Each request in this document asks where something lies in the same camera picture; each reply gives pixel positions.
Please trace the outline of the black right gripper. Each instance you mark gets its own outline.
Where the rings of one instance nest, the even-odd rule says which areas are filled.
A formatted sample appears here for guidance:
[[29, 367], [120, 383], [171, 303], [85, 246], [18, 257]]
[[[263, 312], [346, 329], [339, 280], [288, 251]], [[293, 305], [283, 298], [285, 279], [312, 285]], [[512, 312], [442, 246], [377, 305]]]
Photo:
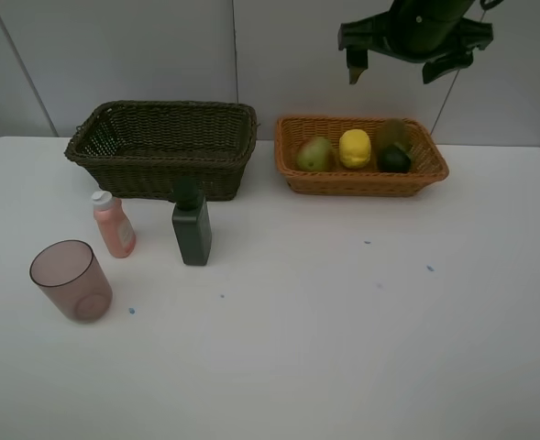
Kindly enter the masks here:
[[461, 0], [394, 1], [386, 12], [342, 24], [338, 48], [346, 50], [348, 83], [356, 84], [369, 68], [367, 50], [427, 61], [424, 84], [468, 68], [474, 60], [469, 50], [484, 50], [493, 41], [491, 24], [465, 18], [472, 5]]

